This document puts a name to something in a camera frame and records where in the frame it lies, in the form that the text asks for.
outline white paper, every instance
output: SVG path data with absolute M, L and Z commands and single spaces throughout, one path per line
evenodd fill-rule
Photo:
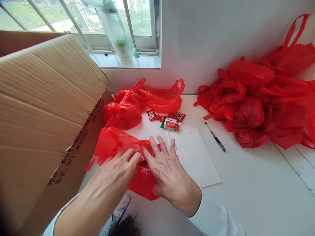
M 167 146 L 175 138 L 180 163 L 200 187 L 222 182 L 197 128 L 166 132 L 166 137 Z

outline red candy wrapper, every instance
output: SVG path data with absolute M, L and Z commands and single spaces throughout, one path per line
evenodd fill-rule
M 145 161 L 145 157 L 143 155 L 143 152 L 141 151 L 141 149 L 139 149 L 139 151 L 137 151 L 141 154 L 141 161 Z
M 182 122 L 183 119 L 184 119 L 185 116 L 186 116 L 185 114 L 182 114 L 182 113 L 179 113 L 179 112 L 177 112 L 177 113 L 169 113 L 168 115 L 169 115 L 170 118 L 174 118 L 174 119 L 176 119 L 178 122 Z
M 153 111 L 153 110 L 147 111 L 147 114 L 149 116 L 150 121 L 152 121 L 152 120 L 160 120 L 160 115 L 156 114 L 155 111 Z
M 159 151 L 162 151 L 160 144 L 158 144 L 158 149 L 159 149 Z M 139 149 L 137 152 L 139 152 L 141 154 L 141 161 L 145 161 L 145 157 L 144 157 L 142 150 Z
M 171 118 L 165 116 L 161 128 L 178 131 L 180 128 L 180 123 L 178 123 L 176 120 L 172 120 Z
M 149 174 L 149 173 L 151 173 L 151 170 L 150 170 L 150 168 L 139 167 L 139 173 L 142 173 L 142 174 Z

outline window sill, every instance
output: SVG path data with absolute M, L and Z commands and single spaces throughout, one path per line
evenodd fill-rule
M 160 69 L 161 57 L 155 55 L 142 55 L 133 57 L 133 61 L 122 63 L 116 54 L 89 53 L 90 57 L 101 68 L 138 68 L 138 69 Z

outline white sleeve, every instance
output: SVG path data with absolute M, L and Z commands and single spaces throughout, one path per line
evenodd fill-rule
M 63 210 L 71 203 L 73 202 L 73 200 L 79 195 L 79 193 L 73 198 L 71 199 L 66 205 L 64 205 L 61 210 L 57 213 L 57 215 L 53 218 L 53 220 L 50 222 L 50 224 L 47 226 L 43 236 L 53 236 L 53 232 L 55 230 L 55 224 L 56 224 L 56 221 L 59 217 L 59 215 L 63 212 Z M 102 228 L 102 230 L 100 231 L 99 233 L 99 236 L 105 236 L 108 234 L 108 230 L 110 228 L 110 224 L 111 224 L 111 221 L 112 221 L 112 217 L 110 217 L 108 219 L 108 221 L 106 222 L 106 224 L 104 225 L 104 227 Z
M 206 198 L 203 192 L 198 211 L 188 219 L 207 236 L 245 235 L 242 226 L 227 212 L 226 207 Z

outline glass pane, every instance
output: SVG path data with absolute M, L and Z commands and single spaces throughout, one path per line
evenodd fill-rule
M 0 8 L 1 30 L 23 30 L 2 8 Z
M 95 9 L 87 10 L 81 0 L 66 3 L 75 22 L 84 34 L 105 34 Z
M 78 33 L 58 0 L 34 1 L 34 3 L 57 32 Z
M 113 0 L 121 15 L 127 23 L 124 3 L 122 0 Z M 132 30 L 135 36 L 152 36 L 150 1 L 149 0 L 127 0 Z
M 36 13 L 34 8 L 24 0 L 5 0 L 2 4 L 28 29 L 51 31 Z

